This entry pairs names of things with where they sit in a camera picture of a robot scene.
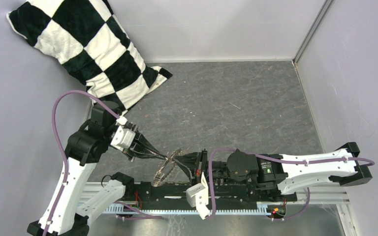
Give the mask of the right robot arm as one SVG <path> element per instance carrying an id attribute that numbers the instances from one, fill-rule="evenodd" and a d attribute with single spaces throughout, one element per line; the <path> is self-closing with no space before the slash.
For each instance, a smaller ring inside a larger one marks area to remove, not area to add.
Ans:
<path id="1" fill-rule="evenodd" d="M 319 183 L 356 186 L 372 179 L 370 159 L 360 158 L 359 147 L 348 142 L 335 151 L 312 155 L 255 154 L 227 149 L 226 161 L 215 161 L 207 151 L 177 155 L 174 161 L 192 184 L 204 177 L 216 186 L 242 185 L 251 193 L 264 192 L 276 201 Z"/>

